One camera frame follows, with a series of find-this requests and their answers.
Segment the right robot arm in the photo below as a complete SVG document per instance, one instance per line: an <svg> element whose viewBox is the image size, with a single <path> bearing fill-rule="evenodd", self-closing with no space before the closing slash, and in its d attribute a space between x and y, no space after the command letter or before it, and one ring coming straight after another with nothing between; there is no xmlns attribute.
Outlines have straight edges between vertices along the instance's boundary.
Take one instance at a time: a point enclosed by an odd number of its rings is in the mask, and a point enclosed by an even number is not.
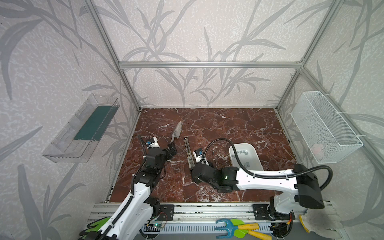
<svg viewBox="0 0 384 240"><path fill-rule="evenodd" d="M251 171L241 163L236 146L228 142L238 163L235 167L217 169L209 164L206 150L192 152L186 144L188 163L195 183L206 183L219 193L245 190L279 191L280 195L270 198L265 216L271 221L283 219L292 212L325 208L322 190L333 178L333 170L326 165L306 168L296 164L293 169L280 171Z"/></svg>

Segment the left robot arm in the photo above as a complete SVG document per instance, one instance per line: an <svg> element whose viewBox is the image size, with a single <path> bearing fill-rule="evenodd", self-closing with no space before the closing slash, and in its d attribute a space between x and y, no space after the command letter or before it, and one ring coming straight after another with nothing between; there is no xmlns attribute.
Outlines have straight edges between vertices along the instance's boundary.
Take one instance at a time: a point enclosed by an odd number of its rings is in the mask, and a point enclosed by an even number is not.
<svg viewBox="0 0 384 240"><path fill-rule="evenodd" d="M165 171L165 163L177 155L175 139L165 149L158 144L156 137L144 141L138 136L144 155L143 163L133 174L131 190L111 216L94 221L80 233L81 240L132 240L144 224L158 217L159 200L151 197Z"/></svg>

